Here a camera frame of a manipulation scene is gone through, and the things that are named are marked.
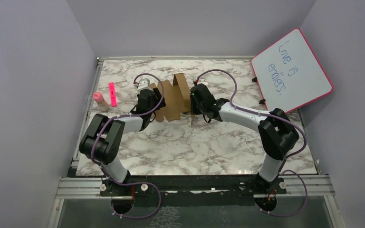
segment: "brown cardboard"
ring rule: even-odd
[[[183,73],[174,75],[173,91],[181,113],[189,113],[191,111],[190,89]]]
[[[163,121],[164,117],[167,121],[179,120],[180,119],[180,108],[178,107],[177,99],[175,98],[173,85],[171,85],[169,80],[162,81],[164,86],[164,101],[166,102],[166,107],[163,107],[156,111],[156,120]],[[162,87],[160,84],[157,85],[160,93],[162,93]]]

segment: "wall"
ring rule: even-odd
[[[301,109],[346,227],[365,227],[365,1],[317,0],[301,26],[334,91]]]
[[[0,0],[0,228],[48,225],[95,68],[65,0]]]
[[[100,57],[256,55],[314,0],[67,0]]]

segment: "marble table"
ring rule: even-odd
[[[103,63],[97,91],[109,102],[108,83],[114,82],[118,105],[103,114],[110,117],[126,114],[135,105],[136,88],[133,78],[140,73],[151,73],[161,80],[173,80],[173,74],[184,73],[192,82],[209,69],[223,69],[237,80],[238,91],[234,103],[265,110],[259,105],[262,99],[250,68],[249,59],[193,59],[193,60],[108,60]],[[205,76],[209,90],[215,98],[230,98],[232,80],[223,73],[212,72]],[[90,120],[99,111],[94,103]],[[290,120],[301,125],[298,111],[288,114]],[[261,167],[265,152],[259,134],[234,123],[212,121],[206,123],[201,116],[190,127],[191,116],[183,114],[180,120],[154,121],[142,132],[124,134],[118,156],[132,175],[204,175],[204,174],[255,174]],[[300,148],[303,139],[294,150]],[[310,149],[307,148],[288,159],[285,169],[302,174],[316,174]],[[80,155],[77,176],[102,175],[99,168],[85,155]]]

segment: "pink marker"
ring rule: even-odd
[[[110,109],[110,106],[108,105],[107,101],[104,100],[103,95],[101,92],[96,92],[93,94],[93,99],[96,101],[98,108],[102,112],[107,112]]]
[[[117,98],[115,97],[115,87],[114,82],[108,83],[108,86],[110,88],[110,98],[111,98],[111,106],[115,107],[117,106]]]

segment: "whiteboard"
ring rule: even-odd
[[[299,28],[251,61],[268,110],[290,112],[332,91],[332,84]]]

